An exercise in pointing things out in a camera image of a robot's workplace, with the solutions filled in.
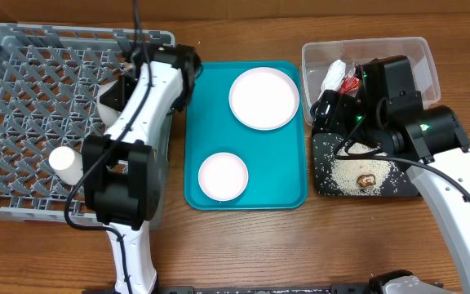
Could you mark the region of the white paper napkin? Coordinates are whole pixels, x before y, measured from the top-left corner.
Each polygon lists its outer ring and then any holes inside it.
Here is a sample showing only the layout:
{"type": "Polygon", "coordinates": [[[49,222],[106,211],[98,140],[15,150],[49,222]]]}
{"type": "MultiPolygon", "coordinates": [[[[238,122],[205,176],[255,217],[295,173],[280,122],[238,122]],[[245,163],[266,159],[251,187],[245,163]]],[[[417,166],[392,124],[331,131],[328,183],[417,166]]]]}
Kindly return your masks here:
{"type": "Polygon", "coordinates": [[[338,91],[346,75],[346,64],[342,60],[334,61],[328,68],[327,74],[321,83],[321,92],[319,96],[322,96],[326,90],[338,91]]]}

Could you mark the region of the grey plastic dish rack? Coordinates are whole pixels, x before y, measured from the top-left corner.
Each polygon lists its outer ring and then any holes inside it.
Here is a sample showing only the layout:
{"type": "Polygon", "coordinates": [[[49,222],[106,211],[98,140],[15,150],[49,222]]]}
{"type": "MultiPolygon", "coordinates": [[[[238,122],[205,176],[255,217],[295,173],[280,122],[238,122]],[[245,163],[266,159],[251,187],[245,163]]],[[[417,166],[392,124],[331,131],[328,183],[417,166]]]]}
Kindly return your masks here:
{"type": "MultiPolygon", "coordinates": [[[[0,220],[61,222],[70,211],[77,223],[100,224],[85,204],[85,172],[68,185],[48,158],[60,146],[82,155],[87,136],[105,133],[97,91],[126,72],[131,51],[148,44],[179,45],[160,30],[0,24],[0,220]]],[[[160,139],[167,150],[169,136],[160,139]]],[[[163,195],[151,226],[162,219],[167,151],[162,159],[163,195]]]]}

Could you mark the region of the grey green bowl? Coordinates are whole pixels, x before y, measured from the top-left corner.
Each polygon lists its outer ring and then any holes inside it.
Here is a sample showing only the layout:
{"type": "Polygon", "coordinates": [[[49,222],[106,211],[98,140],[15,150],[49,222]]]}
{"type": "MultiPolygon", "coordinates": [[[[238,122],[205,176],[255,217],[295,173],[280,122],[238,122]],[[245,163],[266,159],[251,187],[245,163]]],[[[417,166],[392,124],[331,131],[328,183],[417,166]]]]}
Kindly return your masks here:
{"type": "Polygon", "coordinates": [[[104,93],[107,92],[115,83],[116,81],[101,85],[96,95],[96,108],[98,115],[106,127],[111,127],[120,116],[120,113],[117,110],[112,109],[101,102],[104,93]]]}

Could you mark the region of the large white round plate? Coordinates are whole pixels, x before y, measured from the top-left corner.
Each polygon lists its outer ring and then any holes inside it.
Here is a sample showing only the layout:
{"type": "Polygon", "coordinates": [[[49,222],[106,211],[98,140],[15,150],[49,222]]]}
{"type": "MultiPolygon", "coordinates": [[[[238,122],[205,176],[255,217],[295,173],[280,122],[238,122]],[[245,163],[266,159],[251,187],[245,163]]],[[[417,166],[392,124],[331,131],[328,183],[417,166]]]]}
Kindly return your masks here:
{"type": "Polygon", "coordinates": [[[243,125],[271,131],[285,126],[299,109],[299,91],[279,69],[258,67],[240,74],[228,94],[229,107],[243,125]]]}

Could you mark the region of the brown food scrap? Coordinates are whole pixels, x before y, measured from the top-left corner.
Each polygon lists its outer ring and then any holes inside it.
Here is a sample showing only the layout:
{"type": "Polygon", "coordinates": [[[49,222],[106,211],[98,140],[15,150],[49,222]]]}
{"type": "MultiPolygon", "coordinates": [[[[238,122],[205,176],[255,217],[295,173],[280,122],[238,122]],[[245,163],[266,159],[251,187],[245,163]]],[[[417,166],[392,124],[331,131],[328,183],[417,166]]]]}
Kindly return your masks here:
{"type": "Polygon", "coordinates": [[[357,185],[361,188],[366,188],[376,185],[376,177],[373,174],[360,175],[357,178],[357,185]]]}

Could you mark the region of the teal plastic serving tray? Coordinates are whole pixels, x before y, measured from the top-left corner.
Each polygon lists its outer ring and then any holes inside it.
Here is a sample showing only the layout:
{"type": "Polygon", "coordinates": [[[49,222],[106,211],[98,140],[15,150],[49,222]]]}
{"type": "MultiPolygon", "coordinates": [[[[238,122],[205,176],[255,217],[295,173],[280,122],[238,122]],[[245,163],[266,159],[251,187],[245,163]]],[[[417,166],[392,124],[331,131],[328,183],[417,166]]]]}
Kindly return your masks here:
{"type": "Polygon", "coordinates": [[[206,62],[186,110],[184,197],[203,211],[293,209],[308,195],[304,116],[297,110],[283,127],[258,131],[243,125],[229,107],[236,78],[257,67],[282,71],[299,83],[299,72],[287,61],[206,62]],[[237,155],[249,172],[243,193],[231,201],[207,197],[199,185],[199,168],[212,154],[237,155]]]}

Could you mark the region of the clear plastic bin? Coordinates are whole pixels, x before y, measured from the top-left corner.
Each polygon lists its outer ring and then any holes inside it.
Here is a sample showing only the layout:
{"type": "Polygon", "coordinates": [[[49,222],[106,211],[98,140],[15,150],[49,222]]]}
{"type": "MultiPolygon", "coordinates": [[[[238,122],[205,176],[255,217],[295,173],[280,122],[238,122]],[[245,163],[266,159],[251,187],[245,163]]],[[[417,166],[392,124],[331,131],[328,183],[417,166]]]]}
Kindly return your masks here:
{"type": "Polygon", "coordinates": [[[375,58],[399,55],[410,60],[416,89],[422,92],[423,107],[427,109],[436,104],[441,99],[441,88],[432,53],[424,38],[367,38],[304,44],[299,68],[304,121],[309,125],[313,123],[309,110],[319,98],[321,83],[334,61],[342,60],[346,70],[350,70],[354,65],[375,58]]]}

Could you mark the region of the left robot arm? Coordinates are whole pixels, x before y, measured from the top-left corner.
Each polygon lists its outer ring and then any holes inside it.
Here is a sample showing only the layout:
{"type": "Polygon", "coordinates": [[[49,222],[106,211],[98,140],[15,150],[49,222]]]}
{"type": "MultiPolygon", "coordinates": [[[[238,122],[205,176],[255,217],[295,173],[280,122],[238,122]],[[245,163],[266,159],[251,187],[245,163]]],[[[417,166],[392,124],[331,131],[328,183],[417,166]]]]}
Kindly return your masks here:
{"type": "Polygon", "coordinates": [[[149,249],[149,222],[163,195],[160,139],[169,136],[171,114],[191,100],[202,67],[196,49],[148,44],[127,55],[128,69],[97,94],[102,136],[82,144],[83,189],[111,241],[116,293],[152,293],[157,272],[149,249]]]}

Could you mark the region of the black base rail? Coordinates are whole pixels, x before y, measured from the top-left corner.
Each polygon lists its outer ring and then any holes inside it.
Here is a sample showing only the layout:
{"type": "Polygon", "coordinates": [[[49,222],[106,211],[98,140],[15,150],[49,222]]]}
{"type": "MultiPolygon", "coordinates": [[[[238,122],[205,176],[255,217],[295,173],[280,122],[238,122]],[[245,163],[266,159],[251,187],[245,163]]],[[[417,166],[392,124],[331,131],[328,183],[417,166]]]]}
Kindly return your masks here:
{"type": "Polygon", "coordinates": [[[371,278],[367,283],[333,283],[318,287],[159,287],[155,294],[367,294],[450,293],[442,283],[424,283],[410,271],[400,269],[371,278]]]}

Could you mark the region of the white paper cup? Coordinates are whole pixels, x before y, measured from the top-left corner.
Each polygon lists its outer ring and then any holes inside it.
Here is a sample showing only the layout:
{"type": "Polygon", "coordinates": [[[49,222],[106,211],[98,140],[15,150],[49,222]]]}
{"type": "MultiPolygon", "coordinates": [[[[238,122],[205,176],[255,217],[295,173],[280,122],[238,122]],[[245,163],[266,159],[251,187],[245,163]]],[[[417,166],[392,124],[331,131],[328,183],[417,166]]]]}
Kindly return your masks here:
{"type": "Polygon", "coordinates": [[[50,153],[48,162],[55,174],[68,185],[76,185],[83,176],[82,156],[75,149],[57,147],[50,153]]]}

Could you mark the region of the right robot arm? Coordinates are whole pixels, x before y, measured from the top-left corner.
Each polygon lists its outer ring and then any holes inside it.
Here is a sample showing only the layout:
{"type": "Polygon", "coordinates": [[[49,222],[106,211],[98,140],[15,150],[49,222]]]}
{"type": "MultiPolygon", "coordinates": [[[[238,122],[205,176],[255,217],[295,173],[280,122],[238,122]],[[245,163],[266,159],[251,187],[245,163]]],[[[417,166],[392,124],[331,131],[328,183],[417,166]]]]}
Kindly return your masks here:
{"type": "Polygon", "coordinates": [[[404,55],[358,65],[355,96],[325,90],[310,109],[312,137],[338,134],[338,161],[404,168],[438,224],[463,292],[470,293],[470,140],[454,111],[423,107],[404,55]]]}

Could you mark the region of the small white pink saucer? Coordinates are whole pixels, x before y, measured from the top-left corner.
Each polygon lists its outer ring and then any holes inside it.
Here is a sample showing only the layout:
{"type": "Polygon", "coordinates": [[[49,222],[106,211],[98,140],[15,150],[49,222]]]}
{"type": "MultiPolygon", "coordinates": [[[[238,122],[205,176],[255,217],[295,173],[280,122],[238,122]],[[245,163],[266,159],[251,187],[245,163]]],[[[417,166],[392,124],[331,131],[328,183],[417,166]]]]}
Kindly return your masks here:
{"type": "Polygon", "coordinates": [[[199,187],[208,198],[215,201],[227,202],[238,198],[248,182],[248,168],[235,154],[212,154],[199,167],[199,187]]]}

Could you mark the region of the red snack wrapper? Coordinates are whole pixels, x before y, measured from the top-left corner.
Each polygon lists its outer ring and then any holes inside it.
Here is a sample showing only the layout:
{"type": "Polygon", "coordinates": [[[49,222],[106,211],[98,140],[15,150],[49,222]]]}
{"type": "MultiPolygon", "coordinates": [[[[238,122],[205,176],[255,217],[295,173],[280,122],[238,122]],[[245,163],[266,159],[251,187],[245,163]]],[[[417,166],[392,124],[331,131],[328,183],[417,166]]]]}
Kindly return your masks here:
{"type": "Polygon", "coordinates": [[[345,75],[339,88],[339,93],[350,94],[359,88],[360,79],[357,76],[357,67],[353,66],[345,75]]]}

